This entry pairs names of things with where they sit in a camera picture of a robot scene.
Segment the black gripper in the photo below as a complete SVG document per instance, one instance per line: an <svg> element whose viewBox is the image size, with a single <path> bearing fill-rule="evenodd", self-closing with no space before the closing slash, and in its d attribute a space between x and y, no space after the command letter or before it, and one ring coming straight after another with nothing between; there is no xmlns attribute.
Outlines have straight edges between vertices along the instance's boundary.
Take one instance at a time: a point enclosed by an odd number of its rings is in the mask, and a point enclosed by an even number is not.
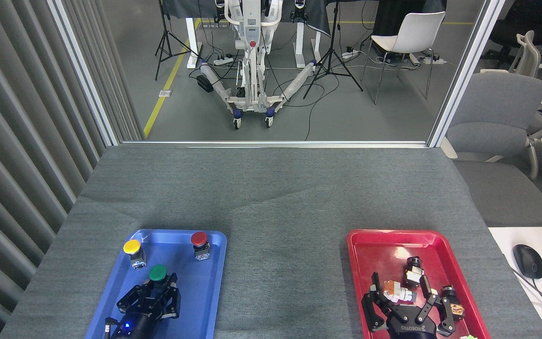
<svg viewBox="0 0 542 339"><path fill-rule="evenodd" d="M408 316L408 321L402 323L398 304L387 299L379 285L379 274L372 274L372 285L370 291L364 294L361 299L363 312L366 318L368 330L376 332L387 330L390 339L436 339L437 334L450 336L454 333L454 318L450 302L446 298L440 298L437 292L432 292L428 277L422 275L420 288L426 302L416 316ZM387 316L387 320L378 316L374 306L379 306ZM437 307L440 316L440 323L436 326L434 321L428 317L432 307Z"/></svg>
<svg viewBox="0 0 542 339"><path fill-rule="evenodd" d="M153 339L162 318L178 318L181 294L176 273L151 273L151 281L133 288L120 298L123 317L111 332L112 339Z"/></svg>

